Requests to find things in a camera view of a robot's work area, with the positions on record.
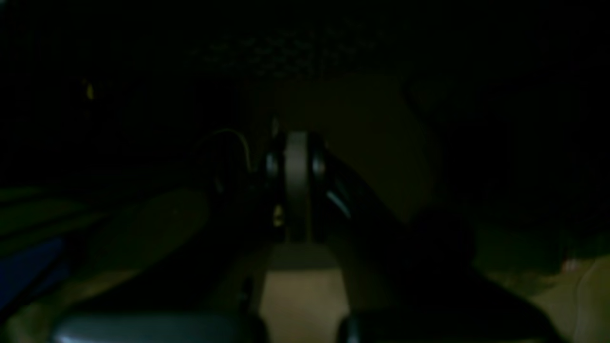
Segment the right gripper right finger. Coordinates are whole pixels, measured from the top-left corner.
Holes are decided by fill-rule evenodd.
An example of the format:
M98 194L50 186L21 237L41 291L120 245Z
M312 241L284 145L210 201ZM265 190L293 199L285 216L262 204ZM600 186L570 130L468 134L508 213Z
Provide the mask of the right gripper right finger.
M547 329L548 317L476 271L474 230L442 208L402 224L374 191L312 135L311 182L345 217L357 256L392 287L397 303L352 315L359 329Z

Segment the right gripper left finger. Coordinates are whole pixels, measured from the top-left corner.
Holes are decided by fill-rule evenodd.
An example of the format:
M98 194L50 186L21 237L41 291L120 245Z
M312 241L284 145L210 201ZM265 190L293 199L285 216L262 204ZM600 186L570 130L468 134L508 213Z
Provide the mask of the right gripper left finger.
M255 312L282 198L286 138L272 141L244 182L211 199L211 217L184 245L140 275L86 302L101 313Z

